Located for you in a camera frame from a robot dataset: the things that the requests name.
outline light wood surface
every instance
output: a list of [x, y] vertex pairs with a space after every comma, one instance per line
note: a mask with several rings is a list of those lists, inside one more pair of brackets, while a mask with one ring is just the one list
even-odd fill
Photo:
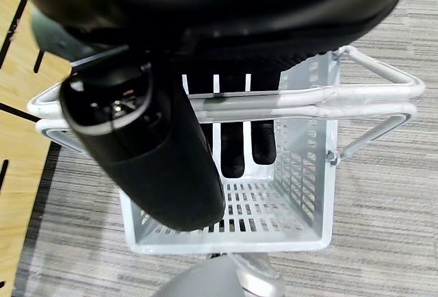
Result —
[[[8, 38], [21, 0], [0, 0], [0, 47]], [[31, 11], [27, 2], [0, 68], [0, 103], [27, 112], [33, 96], [62, 80], [70, 71], [67, 61], [45, 53], [38, 73], [35, 61], [40, 52], [31, 32]], [[9, 160], [0, 190], [0, 296], [11, 296], [16, 267], [49, 141], [38, 135], [35, 124], [0, 110], [0, 166]]]
[[[20, 0], [0, 0], [0, 42], [6, 37]], [[40, 70], [34, 64], [40, 52], [31, 30], [33, 5], [27, 2], [16, 33], [0, 70], [0, 102], [26, 112], [27, 102], [43, 90], [63, 80], [70, 64], [45, 53]]]
[[6, 112], [0, 112], [0, 128], [0, 160], [9, 160], [0, 190], [0, 281], [5, 281], [0, 296], [9, 296], [49, 141], [33, 122]]

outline metal basket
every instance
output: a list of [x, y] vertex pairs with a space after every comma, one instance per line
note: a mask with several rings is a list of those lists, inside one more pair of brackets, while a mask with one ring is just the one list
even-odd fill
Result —
[[[339, 59], [349, 56], [390, 80], [378, 85], [340, 85]], [[218, 77], [215, 89], [218, 89]], [[77, 151], [82, 146], [62, 119], [57, 86], [29, 102], [29, 110], [45, 119], [37, 130]], [[189, 95], [201, 123], [212, 122], [213, 158], [220, 166], [220, 123], [244, 122], [245, 171], [240, 179], [222, 176], [227, 205], [214, 226], [178, 232], [150, 218], [120, 191], [125, 233], [137, 253], [254, 253], [318, 250], [330, 243], [333, 224], [335, 167], [357, 149], [412, 119], [409, 99], [424, 84], [354, 47], [315, 56], [281, 74], [279, 91]], [[377, 127], [337, 152], [337, 120], [389, 116]], [[273, 119], [277, 157], [273, 165], [253, 160], [250, 122]]]

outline wooden floor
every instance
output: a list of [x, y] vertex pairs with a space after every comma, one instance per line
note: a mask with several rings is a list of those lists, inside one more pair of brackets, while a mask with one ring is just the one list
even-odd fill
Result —
[[38, 49], [31, 11], [27, 0], [0, 0], [0, 296], [11, 294], [49, 149], [26, 103], [69, 72], [67, 62]]

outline striped carpet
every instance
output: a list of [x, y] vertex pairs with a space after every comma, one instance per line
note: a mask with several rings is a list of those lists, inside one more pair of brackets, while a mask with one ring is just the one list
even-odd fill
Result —
[[[438, 0], [402, 0], [355, 46], [426, 82], [420, 117], [337, 169], [328, 248], [272, 262], [287, 296], [438, 296]], [[342, 76], [378, 81], [348, 62]], [[373, 123], [342, 122], [339, 144]], [[151, 296], [202, 259], [131, 253], [117, 189], [91, 159], [52, 147], [14, 296]]]

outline black cylindrical speaker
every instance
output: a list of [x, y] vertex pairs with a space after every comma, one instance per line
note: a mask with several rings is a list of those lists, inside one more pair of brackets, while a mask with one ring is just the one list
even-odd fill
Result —
[[93, 67], [62, 83], [64, 116], [87, 152], [147, 214], [178, 231], [223, 217], [224, 194], [180, 79], [138, 63]]

